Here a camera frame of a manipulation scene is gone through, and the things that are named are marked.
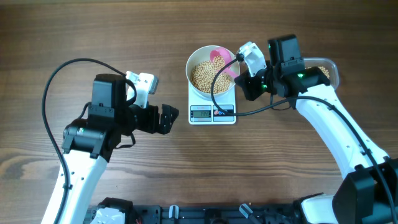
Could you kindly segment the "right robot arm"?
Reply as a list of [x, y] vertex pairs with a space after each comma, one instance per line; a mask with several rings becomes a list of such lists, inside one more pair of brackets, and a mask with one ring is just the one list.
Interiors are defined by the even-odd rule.
[[278, 95], [320, 135], [334, 157], [342, 184], [334, 195], [301, 200], [305, 223], [396, 223], [397, 160], [374, 144], [338, 99], [321, 62], [303, 58], [295, 35], [268, 41], [269, 58], [253, 42], [237, 59], [247, 67], [235, 79], [248, 100]]

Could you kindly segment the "pink plastic measuring scoop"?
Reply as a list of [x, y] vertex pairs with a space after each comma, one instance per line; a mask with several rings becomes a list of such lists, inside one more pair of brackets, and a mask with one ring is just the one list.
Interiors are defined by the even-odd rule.
[[[215, 58], [217, 57], [221, 57], [225, 64], [230, 63], [233, 60], [230, 51], [223, 47], [218, 47], [211, 51], [210, 60], [214, 62]], [[235, 79], [238, 76], [236, 72], [231, 70], [231, 66], [228, 66], [226, 69], [224, 69], [224, 72], [227, 73], [232, 79]]]

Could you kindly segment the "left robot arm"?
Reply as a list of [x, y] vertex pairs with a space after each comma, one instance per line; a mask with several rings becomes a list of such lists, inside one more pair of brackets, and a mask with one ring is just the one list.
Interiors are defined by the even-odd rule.
[[141, 108], [127, 98], [132, 81], [121, 75], [99, 74], [93, 82], [87, 118], [71, 122], [63, 132], [58, 179], [42, 223], [83, 223], [95, 188], [122, 136], [133, 131], [167, 134], [179, 110], [169, 106]]

